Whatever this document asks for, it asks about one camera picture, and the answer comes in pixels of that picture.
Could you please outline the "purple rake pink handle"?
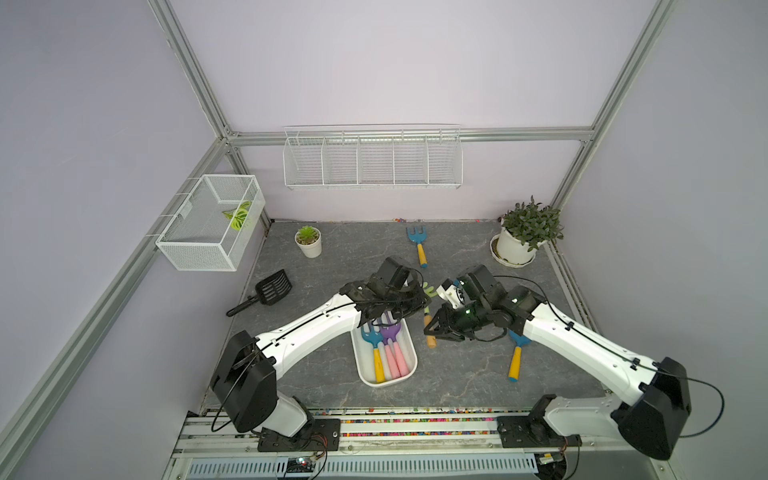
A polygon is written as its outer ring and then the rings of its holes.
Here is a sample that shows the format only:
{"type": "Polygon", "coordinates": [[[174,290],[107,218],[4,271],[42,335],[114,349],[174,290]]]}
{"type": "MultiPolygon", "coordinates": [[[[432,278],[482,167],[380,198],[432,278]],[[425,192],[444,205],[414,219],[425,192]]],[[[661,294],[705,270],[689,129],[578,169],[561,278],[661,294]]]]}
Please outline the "purple rake pink handle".
{"type": "Polygon", "coordinates": [[[375,328],[376,332],[380,336],[380,342],[378,345],[378,348],[380,350],[380,353],[383,355],[383,368],[384,368],[384,375],[386,377],[387,381],[391,381],[394,379],[397,379],[400,377],[400,371],[393,353],[393,350],[391,349],[390,344],[388,343],[388,339],[385,336],[385,333],[383,332],[381,327],[375,328]]]}
{"type": "Polygon", "coordinates": [[[386,345],[390,347],[394,355],[394,360],[397,365],[399,375],[405,377],[409,374],[407,362],[405,360],[402,349],[397,341],[397,335],[401,330],[401,324],[399,322],[387,321],[382,327],[382,335],[386,340],[386,345]]]}

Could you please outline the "teal rake yellow handle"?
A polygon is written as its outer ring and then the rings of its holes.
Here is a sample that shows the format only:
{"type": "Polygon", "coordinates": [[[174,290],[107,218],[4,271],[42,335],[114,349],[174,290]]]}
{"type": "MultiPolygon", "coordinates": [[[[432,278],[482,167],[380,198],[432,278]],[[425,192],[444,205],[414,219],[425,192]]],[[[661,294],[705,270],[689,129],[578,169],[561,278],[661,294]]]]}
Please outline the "teal rake yellow handle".
{"type": "Polygon", "coordinates": [[[378,384],[384,383],[386,381],[385,370],[383,368],[380,351],[378,349],[379,344],[383,342],[382,336],[378,331],[375,330],[374,327],[371,327],[369,323],[365,323],[362,327],[362,337],[366,342],[371,344],[373,349],[373,362],[376,382],[378,384]]]}
{"type": "Polygon", "coordinates": [[[423,246],[423,243],[427,239],[426,227],[423,225],[407,227],[406,234],[408,239],[416,245],[420,267],[427,268],[428,261],[423,246]]]}
{"type": "Polygon", "coordinates": [[[528,337],[517,334],[513,331],[509,331],[509,337],[515,344],[515,348],[510,362],[508,379],[512,382],[518,382],[521,370],[522,348],[530,344],[531,340],[528,337]]]}

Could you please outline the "white storage tray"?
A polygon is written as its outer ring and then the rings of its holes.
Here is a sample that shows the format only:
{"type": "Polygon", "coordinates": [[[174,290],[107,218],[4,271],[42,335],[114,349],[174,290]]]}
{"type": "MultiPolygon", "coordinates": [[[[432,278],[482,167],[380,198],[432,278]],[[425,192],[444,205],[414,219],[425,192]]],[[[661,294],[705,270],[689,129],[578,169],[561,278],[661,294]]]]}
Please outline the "white storage tray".
{"type": "Polygon", "coordinates": [[[393,386],[414,375],[418,357],[405,320],[395,335],[357,329],[350,334],[358,377],[372,388],[393,386]]]}

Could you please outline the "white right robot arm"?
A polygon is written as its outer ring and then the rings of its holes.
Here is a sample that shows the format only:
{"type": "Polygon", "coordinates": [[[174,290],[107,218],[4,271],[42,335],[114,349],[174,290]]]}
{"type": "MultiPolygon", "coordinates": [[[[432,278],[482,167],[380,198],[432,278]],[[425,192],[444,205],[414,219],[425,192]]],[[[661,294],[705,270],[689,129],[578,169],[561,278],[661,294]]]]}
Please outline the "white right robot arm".
{"type": "Polygon", "coordinates": [[[484,265],[437,289],[443,303],[424,332],[440,340],[474,340],[486,326],[558,353],[609,391],[601,398],[547,396],[544,424],[560,436],[621,438],[638,452],[667,460],[691,414],[686,368],[627,350],[567,318],[545,294],[505,288],[484,265]]]}

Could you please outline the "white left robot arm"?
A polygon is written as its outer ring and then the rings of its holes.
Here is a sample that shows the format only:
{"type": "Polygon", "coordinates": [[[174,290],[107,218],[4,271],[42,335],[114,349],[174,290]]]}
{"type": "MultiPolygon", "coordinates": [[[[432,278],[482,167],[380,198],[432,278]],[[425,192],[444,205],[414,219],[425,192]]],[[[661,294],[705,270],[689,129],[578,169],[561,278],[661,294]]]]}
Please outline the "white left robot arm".
{"type": "Polygon", "coordinates": [[[298,319],[255,336],[236,333],[228,340],[210,382],[220,402],[211,430],[231,425],[239,433],[268,429],[296,436],[312,417],[297,399],[278,390],[278,381],[329,341],[373,324],[387,311],[404,320],[428,303],[421,272],[390,256],[368,279],[346,283],[298,319]]]}

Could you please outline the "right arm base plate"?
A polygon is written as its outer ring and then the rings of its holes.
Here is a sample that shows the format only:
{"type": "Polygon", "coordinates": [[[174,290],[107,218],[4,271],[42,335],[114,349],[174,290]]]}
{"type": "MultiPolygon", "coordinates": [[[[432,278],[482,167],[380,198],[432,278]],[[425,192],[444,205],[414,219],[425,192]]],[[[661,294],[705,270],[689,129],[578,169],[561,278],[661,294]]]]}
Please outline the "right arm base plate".
{"type": "Polygon", "coordinates": [[[500,416],[497,431],[503,448],[550,448],[564,450],[580,447],[579,435],[556,433],[543,418],[533,416],[500,416]]]}

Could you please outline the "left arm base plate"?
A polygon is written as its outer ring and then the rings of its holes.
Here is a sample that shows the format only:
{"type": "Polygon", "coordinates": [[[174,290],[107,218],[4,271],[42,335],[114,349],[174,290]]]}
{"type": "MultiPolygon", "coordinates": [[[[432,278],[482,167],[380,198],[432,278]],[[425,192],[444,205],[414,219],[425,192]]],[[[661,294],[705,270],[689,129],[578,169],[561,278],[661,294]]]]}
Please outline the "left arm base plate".
{"type": "Polygon", "coordinates": [[[257,450],[261,453],[334,452],[339,448],[340,430],[341,422],[335,418],[311,420],[291,437],[264,428],[260,433],[257,450]]]}

